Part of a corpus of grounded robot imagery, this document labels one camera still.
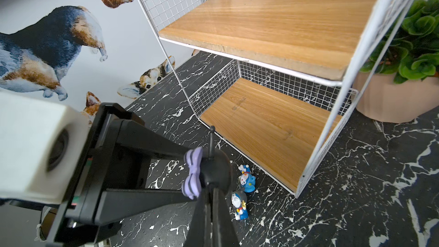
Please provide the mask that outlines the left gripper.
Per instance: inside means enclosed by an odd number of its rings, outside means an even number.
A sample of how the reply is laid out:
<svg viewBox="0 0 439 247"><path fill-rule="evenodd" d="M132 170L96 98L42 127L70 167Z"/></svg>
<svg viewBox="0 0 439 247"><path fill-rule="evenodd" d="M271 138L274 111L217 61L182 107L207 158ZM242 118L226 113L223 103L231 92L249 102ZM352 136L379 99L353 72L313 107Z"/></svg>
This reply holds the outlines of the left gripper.
<svg viewBox="0 0 439 247"><path fill-rule="evenodd" d="M79 247L115 236L120 220L171 204L192 202L180 191L141 189L141 160L133 152L163 160L184 158L190 148L144 127L117 103L103 103L58 207L46 246Z"/></svg>

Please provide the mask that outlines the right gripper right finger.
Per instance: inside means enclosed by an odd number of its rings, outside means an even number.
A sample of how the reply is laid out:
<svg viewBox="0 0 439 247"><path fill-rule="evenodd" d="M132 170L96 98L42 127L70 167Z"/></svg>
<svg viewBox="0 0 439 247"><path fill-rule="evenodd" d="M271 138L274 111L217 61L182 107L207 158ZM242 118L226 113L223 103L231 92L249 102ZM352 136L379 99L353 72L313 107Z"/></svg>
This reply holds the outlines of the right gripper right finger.
<svg viewBox="0 0 439 247"><path fill-rule="evenodd" d="M239 246L225 196L218 188L213 189L212 227L211 245L213 247Z"/></svg>

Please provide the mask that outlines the black purple kuromi figure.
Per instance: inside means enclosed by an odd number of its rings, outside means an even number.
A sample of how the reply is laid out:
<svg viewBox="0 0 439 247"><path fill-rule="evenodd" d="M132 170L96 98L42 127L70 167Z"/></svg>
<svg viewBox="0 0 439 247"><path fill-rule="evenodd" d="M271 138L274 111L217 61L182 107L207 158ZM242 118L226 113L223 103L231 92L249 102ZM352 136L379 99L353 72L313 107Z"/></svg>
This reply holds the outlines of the black purple kuromi figure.
<svg viewBox="0 0 439 247"><path fill-rule="evenodd" d="M189 175L183 182L182 194L191 200L198 198L203 189L211 192L214 188L218 188L224 194L230 192L232 166L227 154L215 148L215 132L216 128L211 126L208 147L197 147L184 155Z"/></svg>

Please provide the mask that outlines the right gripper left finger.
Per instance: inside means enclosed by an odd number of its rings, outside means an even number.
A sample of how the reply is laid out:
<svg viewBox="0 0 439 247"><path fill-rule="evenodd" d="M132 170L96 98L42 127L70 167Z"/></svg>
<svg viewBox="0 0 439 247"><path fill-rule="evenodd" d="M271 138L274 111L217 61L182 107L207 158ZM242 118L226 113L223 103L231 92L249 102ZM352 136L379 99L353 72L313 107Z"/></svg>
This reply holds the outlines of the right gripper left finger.
<svg viewBox="0 0 439 247"><path fill-rule="evenodd" d="M197 199L184 247L212 247L213 188L203 189Z"/></svg>

